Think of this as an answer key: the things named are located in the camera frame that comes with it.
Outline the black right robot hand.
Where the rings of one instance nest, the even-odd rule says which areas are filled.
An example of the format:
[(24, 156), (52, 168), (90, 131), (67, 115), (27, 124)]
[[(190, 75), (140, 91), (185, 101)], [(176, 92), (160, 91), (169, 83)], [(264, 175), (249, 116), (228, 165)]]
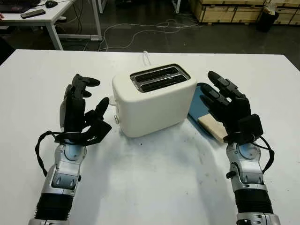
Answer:
[(225, 127), (225, 143), (237, 142), (241, 137), (238, 121), (251, 115), (249, 100), (233, 82), (216, 72), (209, 71), (208, 78), (218, 90), (201, 82), (198, 84), (202, 91), (200, 99), (212, 117)]

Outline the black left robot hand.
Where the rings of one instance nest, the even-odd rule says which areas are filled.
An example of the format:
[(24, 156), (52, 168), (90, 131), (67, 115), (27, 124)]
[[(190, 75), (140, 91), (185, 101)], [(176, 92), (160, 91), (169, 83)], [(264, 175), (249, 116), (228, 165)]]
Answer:
[(96, 87), (100, 81), (76, 74), (66, 88), (60, 105), (59, 141), (70, 142), (82, 146), (101, 142), (112, 129), (104, 121), (104, 113), (109, 105), (109, 98), (103, 98), (94, 110), (85, 111), (85, 99), (91, 97), (86, 87)]

